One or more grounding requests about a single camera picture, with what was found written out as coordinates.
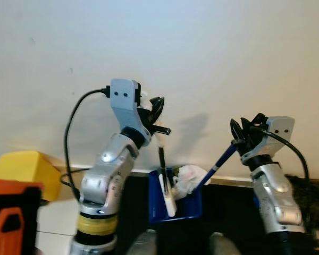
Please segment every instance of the white tissue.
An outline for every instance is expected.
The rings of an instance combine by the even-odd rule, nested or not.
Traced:
[[[150,102],[150,100],[148,99],[148,93],[146,91],[142,90],[142,92],[140,93],[140,96],[141,96],[140,107],[151,111],[153,109],[153,105]]]
[[[173,188],[175,200],[179,200],[191,194],[197,185],[202,181],[207,171],[195,165],[187,165],[179,168],[178,177],[174,177],[176,182]],[[208,185],[211,181],[208,180],[204,185]]]

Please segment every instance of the blue pen holder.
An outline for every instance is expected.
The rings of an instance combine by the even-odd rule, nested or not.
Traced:
[[[171,168],[167,169],[168,178],[173,177]],[[201,190],[194,191],[185,198],[176,200],[177,211],[174,217],[169,217],[166,211],[164,197],[158,172],[149,173],[149,222],[159,223],[171,220],[199,218],[202,215]]]

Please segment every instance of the blue pen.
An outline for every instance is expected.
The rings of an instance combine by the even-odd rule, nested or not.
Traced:
[[[209,170],[209,172],[204,176],[202,181],[197,185],[195,190],[200,189],[212,176],[216,173],[216,171],[226,162],[236,151],[235,145],[230,145],[228,149],[222,154],[222,156],[218,159],[216,164]]]

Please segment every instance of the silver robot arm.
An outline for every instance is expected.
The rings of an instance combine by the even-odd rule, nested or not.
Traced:
[[[162,112],[164,98],[151,99],[152,110],[139,108],[137,82],[113,79],[110,99],[121,133],[112,135],[82,180],[80,215],[70,255],[113,254],[121,194],[138,150],[150,143],[154,132],[170,133],[170,129],[153,125]]]
[[[241,118],[240,125],[231,120],[233,144],[242,164],[251,170],[254,193],[272,254],[313,254],[312,242],[306,235],[303,218],[293,198],[292,185],[284,176],[278,162],[272,158],[283,144],[258,130],[276,133],[289,141],[294,126],[290,117],[265,117],[258,114],[251,122]]]

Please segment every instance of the yellow box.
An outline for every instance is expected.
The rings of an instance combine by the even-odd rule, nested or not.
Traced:
[[[0,157],[0,179],[41,182],[43,199],[55,201],[59,195],[61,173],[37,151],[16,151]]]

